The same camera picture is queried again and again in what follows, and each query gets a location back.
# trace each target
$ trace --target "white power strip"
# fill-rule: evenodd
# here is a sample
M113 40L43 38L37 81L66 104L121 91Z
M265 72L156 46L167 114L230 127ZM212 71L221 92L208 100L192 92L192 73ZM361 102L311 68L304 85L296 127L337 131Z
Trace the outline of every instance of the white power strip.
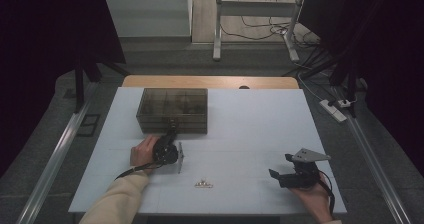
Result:
M346 121L346 116L343 115L343 113L341 113L334 105L333 106L329 106L328 105L328 100L322 100L319 102L319 104L321 104L321 106L328 112L330 113L331 116L334 117L334 119L336 119L338 122L343 122Z

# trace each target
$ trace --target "person's right hand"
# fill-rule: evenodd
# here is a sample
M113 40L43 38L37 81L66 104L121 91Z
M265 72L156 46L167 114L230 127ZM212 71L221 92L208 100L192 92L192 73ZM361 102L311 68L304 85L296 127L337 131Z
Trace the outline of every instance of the person's right hand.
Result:
M142 166L148 163L153 163L153 146L159 137L149 135L140 144L131 148L130 165L131 166ZM150 174L152 169L144 169L146 174Z
M325 182L324 175L320 173L321 181ZM318 223L326 223L333 220L329 209L329 197L327 191L319 184L309 189L289 188L302 201L306 210Z

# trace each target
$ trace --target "wall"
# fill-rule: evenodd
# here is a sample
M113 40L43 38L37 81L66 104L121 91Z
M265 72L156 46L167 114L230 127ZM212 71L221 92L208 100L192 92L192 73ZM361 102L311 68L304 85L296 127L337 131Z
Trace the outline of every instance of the wall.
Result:
M191 0L106 0L119 37L191 36Z

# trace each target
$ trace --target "floor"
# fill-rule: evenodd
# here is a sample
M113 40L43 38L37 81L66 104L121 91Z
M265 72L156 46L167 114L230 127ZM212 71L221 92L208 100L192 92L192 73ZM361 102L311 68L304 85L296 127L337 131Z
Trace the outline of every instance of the floor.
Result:
M250 30L250 28L240 28L241 25L238 24L228 25L234 26L235 29L230 29L231 31ZM211 43L210 33L203 36L199 37L197 42ZM222 48L221 61L215 62L212 60L213 46L211 44L145 43L127 39L122 41L127 64L120 66L132 74L144 75L281 76L289 73L288 76L293 76L299 71L298 66L290 62L281 40L248 45L231 43L233 41L240 40L228 39L229 43ZM297 50L301 59L300 63L302 63L311 54L313 48L298 46ZM35 223L76 223L78 221L79 217L68 213L68 208L101 132L114 94L123 81L121 75L103 65L99 67L103 78L87 112L87 115L95 118L96 125L81 127L78 130L78 135L63 161L53 186L40 207ZM387 206L385 196L376 184L348 125L334 121L318 104L315 95L326 99L334 95L331 94L332 90L327 78L316 75L305 83L299 84L304 90L324 149L333 157L330 165L348 210L347 214L337 217L343 223L396 223ZM424 179L390 133L368 110L364 101L365 96L364 89L357 93L357 120L403 202L411 222L424 223L424 209L420 206L420 203L424 203ZM0 180L0 223L15 223L18 219L74 108L74 75L70 72L57 80L56 94L48 110L16 161ZM314 223L308 215L258 218L149 217L147 223Z

